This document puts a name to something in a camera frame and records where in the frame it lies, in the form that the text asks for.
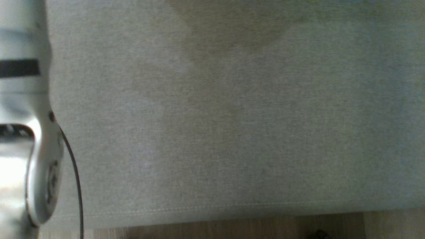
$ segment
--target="power cord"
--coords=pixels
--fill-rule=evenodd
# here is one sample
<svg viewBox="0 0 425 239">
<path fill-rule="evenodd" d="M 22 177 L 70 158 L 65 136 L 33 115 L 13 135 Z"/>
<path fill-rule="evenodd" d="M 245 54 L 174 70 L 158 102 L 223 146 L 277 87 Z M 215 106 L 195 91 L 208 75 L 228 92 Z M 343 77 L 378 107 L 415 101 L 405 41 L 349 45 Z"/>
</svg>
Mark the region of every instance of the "power cord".
<svg viewBox="0 0 425 239">
<path fill-rule="evenodd" d="M 84 239 L 84 216 L 82 209 L 82 196 L 81 196 L 81 185 L 79 181 L 79 174 L 77 168 L 77 162 L 75 161 L 74 153 L 72 152 L 71 145 L 68 142 L 68 139 L 65 136 L 62 128 L 59 127 L 60 132 L 62 133 L 63 140 L 65 141 L 66 148 L 68 149 L 69 155 L 71 156 L 72 165 L 74 166 L 75 180 L 77 182 L 77 193 L 78 193 L 78 205 L 79 205 L 79 215 L 80 215 L 80 239 Z"/>
</svg>

